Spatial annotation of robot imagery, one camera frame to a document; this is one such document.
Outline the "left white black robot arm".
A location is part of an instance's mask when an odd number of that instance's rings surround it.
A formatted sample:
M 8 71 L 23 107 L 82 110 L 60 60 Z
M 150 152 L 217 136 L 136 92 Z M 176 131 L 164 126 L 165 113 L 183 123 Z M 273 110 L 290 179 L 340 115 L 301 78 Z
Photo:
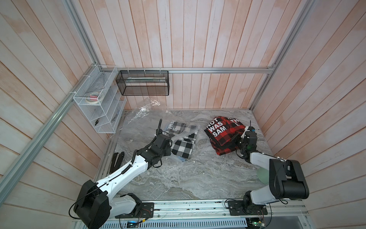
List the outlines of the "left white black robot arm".
M 172 140 L 162 130 L 145 147 L 135 150 L 132 159 L 115 172 L 93 182 L 86 181 L 77 200 L 71 206 L 87 228 L 99 229 L 110 217 L 141 216 L 141 200 L 128 193 L 116 197 L 117 193 L 130 181 L 151 167 L 155 168 L 164 156 L 171 154 Z

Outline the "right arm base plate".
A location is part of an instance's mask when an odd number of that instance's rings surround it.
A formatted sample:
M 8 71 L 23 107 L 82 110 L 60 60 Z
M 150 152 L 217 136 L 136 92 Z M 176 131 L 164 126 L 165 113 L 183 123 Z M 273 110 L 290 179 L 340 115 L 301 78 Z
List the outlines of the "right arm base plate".
M 233 200 L 229 199 L 225 202 L 227 209 L 230 212 L 231 216 L 254 216 L 254 215 L 268 215 L 268 211 L 266 206 L 258 206 L 258 205 L 246 205 L 242 200 Z

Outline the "red black plaid shirt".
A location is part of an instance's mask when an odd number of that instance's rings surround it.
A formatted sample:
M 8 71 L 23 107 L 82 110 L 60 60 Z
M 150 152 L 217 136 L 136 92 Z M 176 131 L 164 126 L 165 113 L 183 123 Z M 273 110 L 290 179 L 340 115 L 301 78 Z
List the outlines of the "red black plaid shirt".
M 227 143 L 222 146 L 215 139 L 210 139 L 210 143 L 215 150 L 216 154 L 221 156 L 231 152 L 234 152 L 239 149 L 240 144 L 239 140 L 241 138 L 240 134 L 234 135 Z

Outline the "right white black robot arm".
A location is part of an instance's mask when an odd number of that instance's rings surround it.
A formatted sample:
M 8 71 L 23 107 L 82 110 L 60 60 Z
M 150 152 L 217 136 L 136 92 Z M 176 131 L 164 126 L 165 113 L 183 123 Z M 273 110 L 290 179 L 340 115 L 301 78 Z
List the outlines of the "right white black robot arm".
M 252 126 L 246 127 L 243 134 L 235 134 L 232 140 L 240 150 L 241 159 L 269 172 L 267 186 L 244 195 L 242 211 L 245 214 L 260 213 L 266 205 L 284 202 L 285 199 L 309 197 L 310 191 L 300 163 L 257 151 L 257 133 Z

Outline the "clear plastic vacuum bag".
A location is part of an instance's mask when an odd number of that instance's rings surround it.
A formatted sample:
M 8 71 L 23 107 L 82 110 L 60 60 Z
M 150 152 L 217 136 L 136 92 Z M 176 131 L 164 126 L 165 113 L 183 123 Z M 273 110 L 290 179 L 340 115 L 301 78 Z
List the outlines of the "clear plastic vacuum bag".
M 199 126 L 195 147 L 188 160 L 197 158 L 205 151 L 209 143 L 208 137 L 203 132 L 203 125 L 194 119 L 193 111 L 169 110 L 161 102 L 150 98 L 145 99 L 136 109 L 126 115 L 123 124 L 119 127 L 117 148 L 126 150 L 127 154 L 131 156 L 135 149 L 140 149 L 152 141 L 157 135 L 158 126 L 165 135 L 168 135 L 165 128 L 172 121 Z M 178 165 L 188 161 L 181 160 L 172 153 L 170 156 L 165 156 L 164 159 Z

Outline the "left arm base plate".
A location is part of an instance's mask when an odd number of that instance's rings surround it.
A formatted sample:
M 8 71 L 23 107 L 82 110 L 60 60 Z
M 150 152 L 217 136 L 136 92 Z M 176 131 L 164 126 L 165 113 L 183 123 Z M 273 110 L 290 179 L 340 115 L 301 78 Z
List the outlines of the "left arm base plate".
M 115 216 L 116 219 L 152 218 L 154 212 L 153 202 L 138 204 L 131 213 Z

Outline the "black white plaid shirt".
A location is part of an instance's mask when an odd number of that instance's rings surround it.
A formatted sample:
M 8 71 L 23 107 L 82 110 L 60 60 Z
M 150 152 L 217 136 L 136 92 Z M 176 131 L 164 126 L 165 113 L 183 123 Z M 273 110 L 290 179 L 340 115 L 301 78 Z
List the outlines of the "black white plaid shirt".
M 181 160 L 188 160 L 194 150 L 198 131 L 199 126 L 176 121 L 170 122 L 165 128 L 165 132 L 168 133 L 173 142 L 171 153 Z

